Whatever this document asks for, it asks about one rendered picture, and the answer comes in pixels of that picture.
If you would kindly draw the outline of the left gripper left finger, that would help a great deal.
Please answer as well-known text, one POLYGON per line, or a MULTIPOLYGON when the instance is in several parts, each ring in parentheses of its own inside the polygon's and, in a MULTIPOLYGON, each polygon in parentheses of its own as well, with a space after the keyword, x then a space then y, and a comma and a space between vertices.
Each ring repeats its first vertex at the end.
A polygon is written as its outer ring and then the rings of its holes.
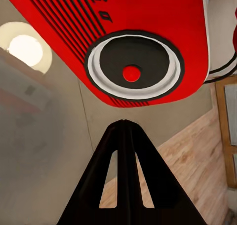
POLYGON ((123 119, 110 124, 57 225, 131 225, 123 119), (118 150, 115 208, 99 208, 112 154, 118 150))

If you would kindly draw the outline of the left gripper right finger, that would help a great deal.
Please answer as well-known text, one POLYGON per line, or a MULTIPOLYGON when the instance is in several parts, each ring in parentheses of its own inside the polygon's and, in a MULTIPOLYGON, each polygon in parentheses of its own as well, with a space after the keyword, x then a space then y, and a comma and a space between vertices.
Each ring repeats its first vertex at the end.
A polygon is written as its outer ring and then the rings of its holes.
POLYGON ((207 225, 142 127, 124 120, 131 225, 207 225), (143 205, 137 153, 154 208, 143 205))

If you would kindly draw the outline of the radio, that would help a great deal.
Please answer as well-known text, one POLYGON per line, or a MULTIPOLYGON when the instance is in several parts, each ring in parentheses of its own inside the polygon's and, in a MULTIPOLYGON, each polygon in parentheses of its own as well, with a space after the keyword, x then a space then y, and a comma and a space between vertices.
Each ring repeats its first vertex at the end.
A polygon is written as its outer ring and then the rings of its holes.
MULTIPOLYGON (((208 0, 10 0, 101 101, 118 108, 173 102, 211 71, 208 0)), ((237 18, 237 9, 235 11, 237 18)))

